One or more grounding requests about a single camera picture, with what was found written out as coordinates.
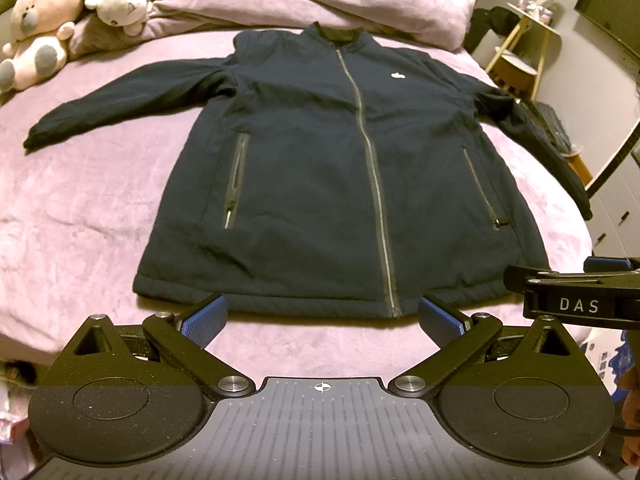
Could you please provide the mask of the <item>person's right hand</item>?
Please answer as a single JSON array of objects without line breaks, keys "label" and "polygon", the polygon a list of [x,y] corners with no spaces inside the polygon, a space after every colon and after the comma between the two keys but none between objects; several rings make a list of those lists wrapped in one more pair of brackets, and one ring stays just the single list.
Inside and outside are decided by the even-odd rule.
[{"label": "person's right hand", "polygon": [[[620,388],[627,391],[622,409],[623,421],[628,429],[639,428],[639,376],[635,367],[630,368],[620,378]],[[630,466],[639,466],[639,438],[624,437],[622,448],[623,460]]]}]

